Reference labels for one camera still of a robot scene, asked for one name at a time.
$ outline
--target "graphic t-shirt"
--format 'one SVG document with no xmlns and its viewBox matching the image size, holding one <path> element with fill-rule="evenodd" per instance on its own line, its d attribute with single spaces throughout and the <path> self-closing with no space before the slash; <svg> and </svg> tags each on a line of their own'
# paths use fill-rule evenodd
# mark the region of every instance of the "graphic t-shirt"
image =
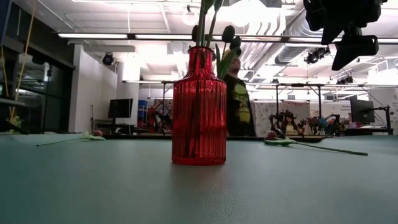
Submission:
<svg viewBox="0 0 398 224">
<path fill-rule="evenodd" d="M 227 86 L 227 129 L 231 136 L 255 136 L 248 91 L 244 82 L 230 75 Z"/>
</svg>

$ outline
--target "monitor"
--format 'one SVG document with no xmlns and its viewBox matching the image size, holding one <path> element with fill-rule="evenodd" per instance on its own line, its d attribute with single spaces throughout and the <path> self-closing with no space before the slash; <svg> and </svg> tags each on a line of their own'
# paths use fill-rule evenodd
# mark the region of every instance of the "monitor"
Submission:
<svg viewBox="0 0 398 224">
<path fill-rule="evenodd" d="M 373 102 L 350 99 L 352 122 L 374 123 Z"/>
<path fill-rule="evenodd" d="M 109 118 L 130 118 L 132 99 L 111 100 L 109 104 Z"/>
</svg>

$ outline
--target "green leaf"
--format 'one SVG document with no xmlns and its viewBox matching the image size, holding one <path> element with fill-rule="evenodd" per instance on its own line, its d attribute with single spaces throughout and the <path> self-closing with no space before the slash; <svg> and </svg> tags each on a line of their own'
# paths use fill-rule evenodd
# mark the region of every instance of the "green leaf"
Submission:
<svg viewBox="0 0 398 224">
<path fill-rule="evenodd" d="M 236 47 L 234 49 L 232 49 L 230 51 L 230 53 L 225 56 L 225 58 L 221 61 L 220 65 L 221 65 L 221 73 L 220 73 L 220 77 L 221 79 L 224 78 L 225 74 L 228 71 L 228 67 L 231 64 L 232 60 L 234 59 L 235 55 L 236 55 L 236 51 L 239 49 L 239 47 Z"/>
<path fill-rule="evenodd" d="M 216 65 L 217 65 L 217 78 L 221 79 L 221 54 L 218 45 L 216 44 Z"/>
<path fill-rule="evenodd" d="M 214 5 L 215 0 L 202 0 L 205 1 L 205 15 L 209 11 L 209 9 Z"/>
<path fill-rule="evenodd" d="M 224 0 L 215 0 L 214 2 L 214 11 L 218 12 L 221 6 L 223 5 Z"/>
</svg>

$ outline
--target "vase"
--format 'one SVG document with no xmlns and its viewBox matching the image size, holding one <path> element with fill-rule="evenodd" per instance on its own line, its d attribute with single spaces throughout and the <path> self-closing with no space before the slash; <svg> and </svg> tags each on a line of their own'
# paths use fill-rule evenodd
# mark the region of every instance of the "vase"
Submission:
<svg viewBox="0 0 398 224">
<path fill-rule="evenodd" d="M 188 53 L 187 75 L 174 83 L 172 162 L 224 164 L 226 84 L 213 73 L 210 48 L 192 47 Z"/>
</svg>

